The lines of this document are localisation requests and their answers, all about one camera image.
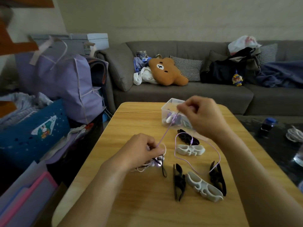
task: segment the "left hand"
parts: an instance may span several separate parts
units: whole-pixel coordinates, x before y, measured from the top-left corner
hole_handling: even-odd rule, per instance
[[[154,149],[148,151],[146,145]],[[143,165],[148,160],[164,154],[165,150],[160,147],[156,148],[156,145],[154,137],[142,133],[133,135],[131,139],[111,157],[111,160],[114,160],[119,166],[123,167],[124,170],[130,171]]]

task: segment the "teddy bear pillow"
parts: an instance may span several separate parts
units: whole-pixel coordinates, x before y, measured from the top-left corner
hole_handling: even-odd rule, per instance
[[[159,84],[166,86],[171,84],[184,86],[188,84],[188,79],[181,75],[179,69],[175,66],[174,61],[171,58],[150,59],[149,67],[154,79]]]

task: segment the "pink folder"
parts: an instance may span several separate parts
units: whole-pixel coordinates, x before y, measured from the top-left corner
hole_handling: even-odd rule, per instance
[[[0,227],[30,227],[58,187],[44,172],[0,219]]]

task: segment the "gray sofa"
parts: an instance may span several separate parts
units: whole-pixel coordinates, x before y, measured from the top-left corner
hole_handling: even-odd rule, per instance
[[[258,41],[262,45],[278,44],[277,61],[303,60],[303,41]],[[229,55],[228,43],[190,41],[134,41],[96,52],[109,62],[106,95],[109,111],[114,113],[123,102],[167,102],[170,98],[186,100],[192,95],[213,98],[238,115],[303,116],[303,89],[265,88],[252,84],[230,85],[190,82],[186,86],[162,86],[149,83],[133,85],[136,51],[146,50],[150,57],[161,54],[203,60],[209,51]]]

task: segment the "blanket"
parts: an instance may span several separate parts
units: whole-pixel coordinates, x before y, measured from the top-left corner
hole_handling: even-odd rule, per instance
[[[303,88],[303,61],[269,62],[260,68],[255,79],[261,86]]]

